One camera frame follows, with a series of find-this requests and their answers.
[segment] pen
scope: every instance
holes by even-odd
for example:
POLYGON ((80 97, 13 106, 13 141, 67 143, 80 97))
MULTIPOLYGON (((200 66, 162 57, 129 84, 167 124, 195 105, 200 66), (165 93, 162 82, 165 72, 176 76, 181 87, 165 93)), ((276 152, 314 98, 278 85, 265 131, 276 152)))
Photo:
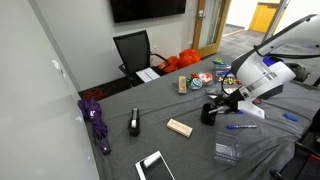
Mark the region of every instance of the pen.
POLYGON ((257 125, 229 125, 228 129, 257 128, 257 125))
POLYGON ((223 109, 223 106, 218 107, 218 108, 216 108, 216 109, 214 109, 214 110, 211 110, 211 111, 209 111, 208 113, 209 113, 209 114, 212 114, 212 113, 215 113, 215 112, 220 111, 221 109, 223 109))

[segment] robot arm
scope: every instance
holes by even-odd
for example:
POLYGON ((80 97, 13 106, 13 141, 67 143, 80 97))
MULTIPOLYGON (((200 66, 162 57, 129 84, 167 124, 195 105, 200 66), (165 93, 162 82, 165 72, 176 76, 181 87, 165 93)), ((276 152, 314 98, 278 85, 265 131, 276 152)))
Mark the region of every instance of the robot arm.
POLYGON ((274 56, 296 59, 319 57, 319 55, 302 56, 270 53, 286 43, 311 43, 315 47, 319 47, 319 32, 320 16, 309 15, 235 59, 231 64, 230 72, 241 80, 243 86, 228 97, 218 97, 214 100, 214 104, 224 104, 229 106, 231 111, 242 110, 248 114, 265 118, 264 111, 252 104, 252 101, 292 80, 295 74, 283 62, 277 62, 268 67, 263 63, 263 57, 274 56))

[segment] black mug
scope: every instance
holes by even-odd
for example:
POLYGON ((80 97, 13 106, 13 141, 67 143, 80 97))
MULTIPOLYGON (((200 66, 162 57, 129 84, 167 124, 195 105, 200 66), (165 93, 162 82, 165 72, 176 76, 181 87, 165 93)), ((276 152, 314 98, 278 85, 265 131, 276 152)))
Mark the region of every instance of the black mug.
POLYGON ((204 124, 213 126, 214 123, 216 122, 216 116, 218 112, 214 112, 209 114, 209 111, 216 109, 216 107, 212 107, 212 104, 204 104, 202 106, 202 111, 201 111, 201 122, 204 124))

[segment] blue pen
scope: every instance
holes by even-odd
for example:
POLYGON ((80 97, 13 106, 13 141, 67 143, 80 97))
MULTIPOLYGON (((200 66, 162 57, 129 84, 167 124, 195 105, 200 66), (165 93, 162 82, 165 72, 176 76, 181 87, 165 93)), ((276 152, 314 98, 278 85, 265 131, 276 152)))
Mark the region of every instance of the blue pen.
POLYGON ((257 125, 229 125, 228 129, 257 128, 257 125))
POLYGON ((283 117, 289 119, 290 121, 298 121, 296 117, 290 116, 289 114, 283 114, 283 117))

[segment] wall-mounted tv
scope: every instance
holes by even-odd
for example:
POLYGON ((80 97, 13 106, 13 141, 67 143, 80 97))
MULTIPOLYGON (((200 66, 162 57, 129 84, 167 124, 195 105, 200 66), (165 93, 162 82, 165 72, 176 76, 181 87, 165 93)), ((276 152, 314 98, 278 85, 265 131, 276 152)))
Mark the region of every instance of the wall-mounted tv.
POLYGON ((115 23, 184 14, 186 0, 110 0, 115 23))

